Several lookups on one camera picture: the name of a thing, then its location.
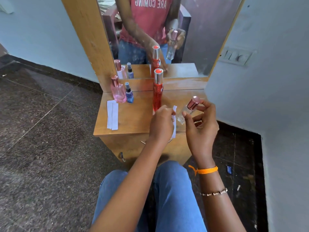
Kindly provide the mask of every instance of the white wall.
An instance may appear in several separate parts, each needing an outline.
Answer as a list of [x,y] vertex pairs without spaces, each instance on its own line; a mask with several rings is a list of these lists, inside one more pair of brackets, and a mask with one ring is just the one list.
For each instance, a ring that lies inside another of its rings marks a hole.
[[0,12],[0,43],[9,54],[98,82],[61,0],[10,0]]
[[246,0],[226,46],[258,54],[247,68],[218,62],[206,87],[219,120],[263,137],[270,231],[309,227],[308,7],[309,0]]

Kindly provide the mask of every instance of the pink t-shirt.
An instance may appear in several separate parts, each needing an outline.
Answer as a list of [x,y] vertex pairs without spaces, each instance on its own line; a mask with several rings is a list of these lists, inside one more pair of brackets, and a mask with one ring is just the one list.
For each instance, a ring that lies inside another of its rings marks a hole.
[[[165,20],[172,0],[130,0],[132,16],[137,25],[158,44],[166,43]],[[141,47],[124,26],[120,39]]]

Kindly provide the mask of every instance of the rose gold cap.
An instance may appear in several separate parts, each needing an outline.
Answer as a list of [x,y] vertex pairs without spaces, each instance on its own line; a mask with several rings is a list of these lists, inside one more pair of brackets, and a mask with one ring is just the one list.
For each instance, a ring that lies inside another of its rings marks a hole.
[[196,106],[200,103],[200,98],[198,96],[194,96],[190,102],[187,104],[187,108],[189,110],[194,110]]
[[153,51],[152,51],[152,58],[153,58],[153,59],[159,59],[159,58],[160,58],[160,56],[159,56],[160,46],[154,45],[152,48],[153,48]]
[[163,83],[163,70],[161,68],[157,68],[154,71],[154,83],[157,85]]
[[116,70],[117,71],[121,71],[121,63],[119,59],[115,59],[114,60],[115,66],[116,66]]
[[114,75],[114,76],[111,77],[111,79],[112,79],[113,86],[118,87],[118,85],[119,85],[118,76]]
[[176,40],[177,39],[177,35],[178,35],[178,31],[173,30],[171,40]]

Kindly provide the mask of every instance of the hand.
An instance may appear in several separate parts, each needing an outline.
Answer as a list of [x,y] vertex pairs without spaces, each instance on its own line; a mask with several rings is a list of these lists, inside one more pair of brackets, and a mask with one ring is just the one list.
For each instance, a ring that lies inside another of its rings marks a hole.
[[160,143],[163,149],[173,135],[172,115],[176,115],[175,111],[163,105],[155,112],[150,122],[149,139]]
[[[155,46],[155,45],[159,45],[159,44],[151,38],[149,40],[149,43],[145,46],[145,50],[146,50],[149,62],[152,62],[152,52],[153,52],[152,47]],[[164,58],[164,55],[163,55],[161,49],[159,50],[159,56],[160,56],[160,62],[161,62],[160,68],[163,69],[163,71],[165,71],[165,72],[168,71],[168,66],[165,62],[165,58]]]
[[186,136],[189,149],[199,164],[199,162],[212,160],[212,146],[219,125],[216,120],[216,107],[213,103],[201,100],[201,105],[197,106],[197,110],[203,113],[193,118],[186,112],[183,112],[182,115],[186,121]]
[[[168,34],[166,35],[166,40],[169,41],[171,38],[172,38],[172,32],[173,32],[174,29],[171,29]],[[177,39],[176,39],[176,42],[175,42],[175,46],[174,48],[175,49],[179,49],[182,45],[183,45],[183,42],[184,42],[184,39],[185,39],[185,35],[186,35],[186,31],[185,30],[182,30],[180,28],[176,29],[178,31],[178,34],[177,34]]]

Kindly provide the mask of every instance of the clear glass bottle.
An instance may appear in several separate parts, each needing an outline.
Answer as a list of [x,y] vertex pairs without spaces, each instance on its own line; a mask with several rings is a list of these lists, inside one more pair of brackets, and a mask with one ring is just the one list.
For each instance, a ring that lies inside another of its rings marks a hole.
[[114,63],[115,63],[115,66],[116,66],[118,78],[119,79],[126,79],[127,78],[127,74],[126,74],[125,69],[121,66],[120,60],[119,59],[115,59]]
[[131,91],[131,88],[129,86],[129,82],[125,83],[126,86],[126,97],[127,97],[127,101],[128,103],[133,103],[134,101],[134,97],[133,97],[133,91]]
[[155,70],[160,68],[161,61],[160,61],[160,46],[155,45],[152,47],[152,62],[151,62],[151,77],[155,77]]
[[195,111],[197,105],[200,103],[200,98],[198,96],[194,96],[190,102],[184,106],[184,108],[176,115],[176,119],[183,125],[185,123],[184,116],[182,112],[185,111],[188,114],[191,114]]
[[127,72],[127,78],[133,79],[134,78],[134,73],[132,72],[132,66],[131,63],[127,63],[128,66],[128,72]]
[[112,76],[111,90],[116,102],[125,103],[127,101],[126,91],[123,84],[118,82],[118,76]]
[[175,43],[176,43],[176,39],[177,39],[177,34],[178,31],[173,30],[172,31],[172,37],[171,39],[168,41],[168,51],[166,54],[166,59],[168,60],[173,60],[174,56],[175,56]]
[[161,68],[157,68],[154,71],[154,86],[152,97],[153,112],[156,112],[156,110],[161,107],[163,86],[163,70]]

